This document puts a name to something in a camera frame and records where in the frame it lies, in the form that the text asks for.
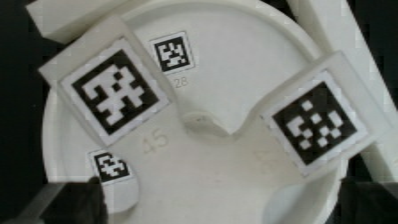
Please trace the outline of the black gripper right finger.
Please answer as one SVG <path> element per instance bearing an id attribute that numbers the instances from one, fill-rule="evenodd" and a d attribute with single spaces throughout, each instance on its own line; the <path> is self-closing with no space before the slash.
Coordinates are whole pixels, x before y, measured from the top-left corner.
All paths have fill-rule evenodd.
<path id="1" fill-rule="evenodd" d="M 398 182 L 343 179 L 340 217 L 341 224 L 398 224 Z"/>

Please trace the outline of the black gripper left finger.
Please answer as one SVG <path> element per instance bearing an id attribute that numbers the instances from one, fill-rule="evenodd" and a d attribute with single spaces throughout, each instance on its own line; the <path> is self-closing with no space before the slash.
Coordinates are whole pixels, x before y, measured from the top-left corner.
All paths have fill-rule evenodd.
<path id="1" fill-rule="evenodd" d="M 100 178 L 70 182 L 41 214 L 45 224 L 109 224 Z"/>

